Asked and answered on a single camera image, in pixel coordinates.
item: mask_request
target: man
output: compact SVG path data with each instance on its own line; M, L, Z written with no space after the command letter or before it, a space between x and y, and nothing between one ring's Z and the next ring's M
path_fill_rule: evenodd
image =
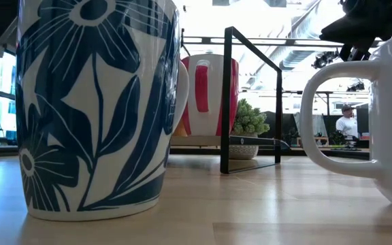
M345 136L358 137L358 123L353 118L353 108L350 105L343 105L341 109L343 117L337 120L337 130L341 131Z

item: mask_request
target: blue leaf pattern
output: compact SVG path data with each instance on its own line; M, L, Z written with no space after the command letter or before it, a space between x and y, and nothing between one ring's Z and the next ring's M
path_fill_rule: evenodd
M139 100L140 80L134 76L117 101L112 124L107 137L102 142L101 155L120 150L132 139L137 127Z
M179 61L177 13L174 12L174 19L170 21L152 0L43 0L37 13L39 20L23 33L17 49L20 81L43 54L34 95L38 108L34 104L29 106L29 123L22 117L17 120L18 129L21 129L18 130L18 143L27 203L40 210L58 212L65 208L69 211L61 186L77 186L78 158L87 164L90 176L78 210L72 211L111 209L157 198L164 174L150 179L160 167L166 166L169 148L160 163L151 161L162 132L172 134ZM137 128L142 84L135 73L142 60L128 28L166 39L165 47L154 73L135 148L123 165L113 191L104 199L86 206L84 203L99 158L122 149L134 137ZM105 137L102 132L103 98L106 95L99 86L98 56L107 65L134 74L118 98ZM88 116L63 102L76 82L84 82L79 79L83 69L93 70L99 100L96 148L93 147L92 124ZM19 84L16 87L16 109L19 115L26 114ZM49 135L58 144L48 146ZM143 174L150 164L155 167ZM57 195L61 196L63 204L59 204Z

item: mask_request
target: black metal frame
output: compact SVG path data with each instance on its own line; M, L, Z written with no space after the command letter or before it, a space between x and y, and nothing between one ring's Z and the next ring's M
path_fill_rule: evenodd
M232 39L238 39L250 51L257 55L262 61L274 69L277 73L276 80L276 123L275 123L275 139L263 139L252 137L229 136L229 110L231 99L231 64L232 64ZM225 29L225 46L223 57L223 86L222 86L222 135L220 143L220 172L222 174L232 174L252 169L259 169L277 165L280 163L281 157L281 126L282 126L282 70L275 65L268 57L266 57L255 45L245 38L235 27ZM246 169L229 171L229 145L256 145L256 146L272 146L275 145L275 163L269 165L259 165Z

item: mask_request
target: table surface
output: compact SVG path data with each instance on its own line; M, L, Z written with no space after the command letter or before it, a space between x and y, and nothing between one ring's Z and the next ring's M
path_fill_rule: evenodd
M392 244L392 206L372 180L329 173L306 157L229 176L219 161L172 155L154 208L59 223L27 215L18 159L0 158L0 244Z

